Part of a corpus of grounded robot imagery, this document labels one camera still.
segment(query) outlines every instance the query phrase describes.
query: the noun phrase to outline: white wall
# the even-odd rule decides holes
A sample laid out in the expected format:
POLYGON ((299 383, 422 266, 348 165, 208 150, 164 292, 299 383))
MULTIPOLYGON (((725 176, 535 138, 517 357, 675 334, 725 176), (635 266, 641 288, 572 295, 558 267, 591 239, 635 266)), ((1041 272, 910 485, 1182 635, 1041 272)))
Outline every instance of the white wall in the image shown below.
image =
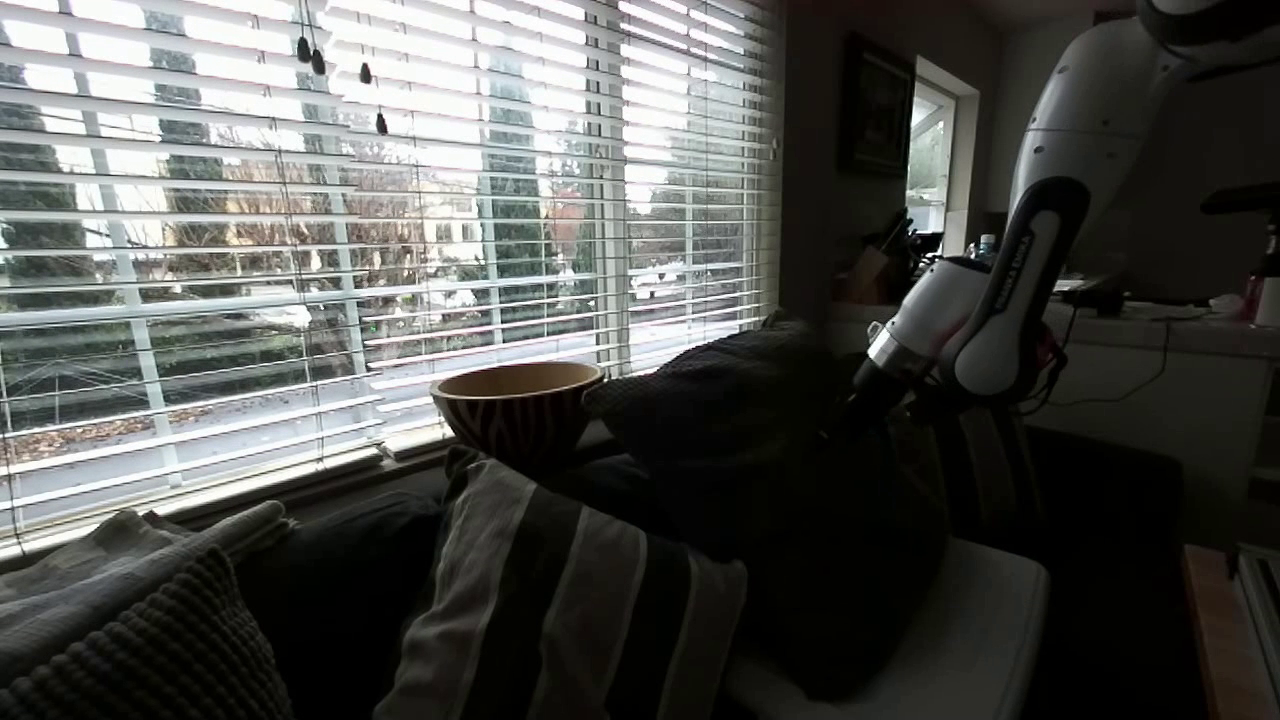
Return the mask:
MULTIPOLYGON (((1088 13, 1019 29, 1001 52, 992 104, 990 213, 1008 213, 1019 138, 1055 58, 1088 29, 1088 13)), ((1149 299, 1237 292, 1264 248, 1264 215, 1206 215, 1216 188, 1280 180, 1280 70, 1182 90, 1149 133, 1127 188, 1071 267, 1126 276, 1149 299)))
MULTIPOLYGON (((905 61, 929 58, 979 95, 995 95, 1001 37, 968 6, 788 0, 783 308, 801 316, 830 316, 836 266, 851 257, 865 231, 884 230, 905 210, 899 180, 855 180, 836 167, 841 49, 849 32, 905 61)), ((972 210, 985 210, 985 165, 978 165, 972 210)))
POLYGON ((1008 213, 1008 185, 1026 128, 1059 52, 1088 29, 1088 13, 1008 32, 1001 52, 1001 95, 992 104, 990 213, 1008 213))

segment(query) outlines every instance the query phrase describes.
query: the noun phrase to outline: black cable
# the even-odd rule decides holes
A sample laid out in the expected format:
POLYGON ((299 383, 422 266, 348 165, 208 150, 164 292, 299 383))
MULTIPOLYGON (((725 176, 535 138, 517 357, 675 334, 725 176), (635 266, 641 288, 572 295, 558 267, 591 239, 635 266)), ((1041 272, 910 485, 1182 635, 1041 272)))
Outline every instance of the black cable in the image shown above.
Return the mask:
MULTIPOLYGON (((1069 327, 1065 327, 1059 348, 1069 348, 1069 344, 1071 344, 1077 316, 1080 316, 1080 308, 1071 306, 1071 316, 1069 316, 1069 327)), ((1069 353, 1055 353, 1055 366, 1050 370, 1050 377, 1043 377, 1043 383, 1041 383, 1041 393, 1035 393, 1034 409, 1019 409, 1016 418, 1035 418, 1035 411, 1043 411, 1043 405, 1053 399, 1055 380, 1065 377, 1065 370, 1069 370, 1069 353)))
POLYGON ((1126 389, 1122 396, 1065 399, 1065 405, 1053 405, 1053 409, 1085 409, 1085 405, 1126 405, 1126 399, 1134 399, 1135 393, 1144 393, 1144 389, 1154 389, 1154 383, 1163 380, 1163 373, 1170 373, 1170 348, 1171 348, 1171 322, 1163 322, 1159 366, 1157 366, 1157 373, 1154 373, 1149 380, 1126 389))

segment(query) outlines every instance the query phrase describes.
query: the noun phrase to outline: dark pillow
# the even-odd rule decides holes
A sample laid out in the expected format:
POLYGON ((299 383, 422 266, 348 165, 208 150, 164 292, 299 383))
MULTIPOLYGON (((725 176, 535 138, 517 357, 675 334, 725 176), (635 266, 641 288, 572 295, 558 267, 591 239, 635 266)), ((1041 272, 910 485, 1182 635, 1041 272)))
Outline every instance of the dark pillow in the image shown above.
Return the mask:
POLYGON ((0 690, 0 718, 291 718, 274 643, 239 604, 224 552, 187 560, 69 649, 0 690))
POLYGON ((714 718, 742 566, 475 462, 377 718, 714 718))
POLYGON ((849 377, 822 334, 779 322, 588 396, 681 542, 749 560, 749 642, 825 699, 876 677, 945 552, 945 514, 896 473, 884 423, 841 423, 849 377))
POLYGON ((297 718, 371 718, 393 690, 406 620, 434 585, 441 489, 406 478, 297 514, 285 543, 239 566, 297 718))
MULTIPOLYGON (((474 463, 484 462, 484 453, 454 445, 447 447, 447 485, 454 497, 474 480, 474 463)), ((560 469, 527 473, 542 489, 552 489, 568 501, 582 501, 603 517, 630 522, 658 537, 675 537, 673 517, 665 508, 662 489, 654 485, 654 473, 633 453, 601 453, 585 457, 560 469)))
POLYGON ((1026 419, 1003 405, 917 405, 892 419, 899 469, 938 489, 954 537, 1041 556, 1043 501, 1026 419))

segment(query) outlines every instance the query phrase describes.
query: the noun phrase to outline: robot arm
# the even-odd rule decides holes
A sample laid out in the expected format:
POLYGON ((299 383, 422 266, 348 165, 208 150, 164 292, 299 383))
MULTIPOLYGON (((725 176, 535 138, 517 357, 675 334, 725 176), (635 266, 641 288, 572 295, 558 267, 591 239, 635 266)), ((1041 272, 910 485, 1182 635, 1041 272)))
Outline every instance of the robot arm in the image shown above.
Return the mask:
POLYGON ((1142 15, 1077 37, 1030 125, 995 266, 938 260, 873 335, 862 396, 884 405, 914 383, 1026 396, 1055 272, 1122 192, 1170 91, 1273 58, 1278 0, 1142 0, 1142 15))

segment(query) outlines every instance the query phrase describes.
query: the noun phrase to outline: wooden bowl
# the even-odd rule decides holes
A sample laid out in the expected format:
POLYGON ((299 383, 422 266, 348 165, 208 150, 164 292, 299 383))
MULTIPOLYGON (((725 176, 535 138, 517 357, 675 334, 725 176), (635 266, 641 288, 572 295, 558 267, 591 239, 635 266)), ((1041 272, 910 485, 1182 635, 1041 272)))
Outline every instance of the wooden bowl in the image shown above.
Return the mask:
POLYGON ((512 469, 550 469, 585 437, 585 393, 601 380, 601 370, 572 362, 500 366, 434 383, 434 399, 462 445, 512 469))

